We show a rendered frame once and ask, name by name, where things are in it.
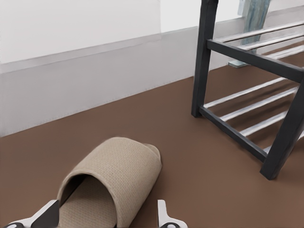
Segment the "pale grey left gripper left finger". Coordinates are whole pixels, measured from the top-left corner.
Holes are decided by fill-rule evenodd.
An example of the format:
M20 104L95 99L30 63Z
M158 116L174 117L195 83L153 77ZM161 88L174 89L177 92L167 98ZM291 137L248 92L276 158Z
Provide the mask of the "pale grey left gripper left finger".
M29 218L13 221L6 228L57 228L59 225L59 200L50 200Z

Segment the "beige woven slipper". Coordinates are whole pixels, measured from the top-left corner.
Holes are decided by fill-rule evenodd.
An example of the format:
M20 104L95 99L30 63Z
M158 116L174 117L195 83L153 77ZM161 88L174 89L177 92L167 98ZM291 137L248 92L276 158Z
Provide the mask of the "beige woven slipper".
M64 178L59 228L127 228L162 169L159 150L124 137L106 140Z

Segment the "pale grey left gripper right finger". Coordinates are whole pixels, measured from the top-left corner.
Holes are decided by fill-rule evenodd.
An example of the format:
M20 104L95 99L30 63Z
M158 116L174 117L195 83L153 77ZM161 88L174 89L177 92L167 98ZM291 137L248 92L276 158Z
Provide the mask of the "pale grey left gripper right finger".
M158 205L158 228L188 228L188 225L178 219L171 218L167 213L165 200L157 200Z

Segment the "black shoe rack silver bars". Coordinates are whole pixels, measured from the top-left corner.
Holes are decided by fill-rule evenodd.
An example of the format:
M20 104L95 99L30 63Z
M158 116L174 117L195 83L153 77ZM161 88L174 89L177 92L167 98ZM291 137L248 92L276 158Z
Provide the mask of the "black shoe rack silver bars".
M300 5L272 11L265 29L216 22L221 0L201 0L191 113L207 141L203 170L304 184L304 27Z

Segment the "silver frame post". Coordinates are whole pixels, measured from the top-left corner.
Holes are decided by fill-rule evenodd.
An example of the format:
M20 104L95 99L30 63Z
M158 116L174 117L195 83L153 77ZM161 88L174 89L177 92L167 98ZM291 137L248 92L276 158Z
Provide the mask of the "silver frame post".
M271 0L244 0L242 16L245 17L244 33L260 30L263 28ZM258 42L261 35L244 38L241 40L241 45L247 45ZM233 60L228 62L229 66L234 68L244 67L247 64Z

